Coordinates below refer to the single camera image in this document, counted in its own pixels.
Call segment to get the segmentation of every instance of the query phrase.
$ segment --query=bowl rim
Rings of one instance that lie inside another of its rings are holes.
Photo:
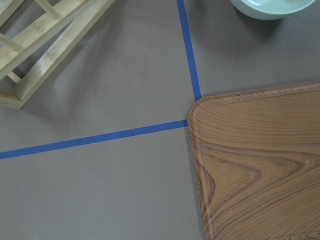
[[[298,11],[301,11],[303,9],[305,9],[306,7],[310,6],[311,4],[313,4],[316,0],[310,0],[307,4],[305,4],[304,6],[297,8],[296,10],[293,11],[284,11],[284,12],[273,12],[273,11],[265,11],[265,10],[261,10],[258,7],[255,7],[252,3],[250,4],[247,0],[240,0],[243,4],[247,5],[249,8],[252,8],[260,13],[264,13],[264,14],[272,14],[272,15],[287,15],[287,14],[293,14],[296,13]]]

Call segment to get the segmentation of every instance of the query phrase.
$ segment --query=green bowl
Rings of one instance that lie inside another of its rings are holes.
[[[260,20],[282,19],[316,0],[230,0],[243,14]]]

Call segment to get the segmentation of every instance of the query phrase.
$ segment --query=wooden dish rack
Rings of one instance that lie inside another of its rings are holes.
[[[0,28],[24,1],[0,1]],[[0,33],[0,81],[8,76],[15,83],[12,92],[0,89],[2,107],[20,109],[114,2],[60,0],[52,6],[47,0],[34,1],[45,11],[41,17],[12,39]],[[65,30],[23,78],[13,72],[63,28]]]

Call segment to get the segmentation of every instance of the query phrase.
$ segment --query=brown tray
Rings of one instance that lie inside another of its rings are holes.
[[[209,240],[320,240],[320,81],[203,98],[188,125]]]

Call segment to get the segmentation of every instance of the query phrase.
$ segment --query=blue tape line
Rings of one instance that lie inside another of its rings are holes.
[[[199,80],[198,80],[198,73],[197,73],[197,68],[196,68],[194,50],[192,48],[192,42],[191,42],[191,37],[190,37],[186,7],[185,7],[184,0],[176,0],[176,3],[178,5],[180,23],[181,23],[181,28],[182,28],[182,35],[183,35],[183,40],[184,40],[186,57],[188,60],[188,65],[189,65],[194,100],[197,101],[197,100],[201,99],[202,96],[201,96],[201,90],[200,90],[200,85],[199,85]]]
[[[82,145],[106,142],[106,141],[115,140],[115,139],[123,139],[123,138],[138,136],[138,135],[179,129],[187,126],[188,126],[187,120],[173,121],[173,122],[167,122],[167,123],[157,124],[152,126],[134,128],[130,130],[116,131],[116,132],[111,132],[111,133],[106,133],[101,135],[77,138],[73,140],[26,147],[26,148],[21,148],[16,150],[0,152],[0,160],[20,157],[25,155],[31,155],[31,154],[44,153],[44,152],[60,150],[60,149],[67,149],[67,148],[72,148],[72,147],[77,147]]]

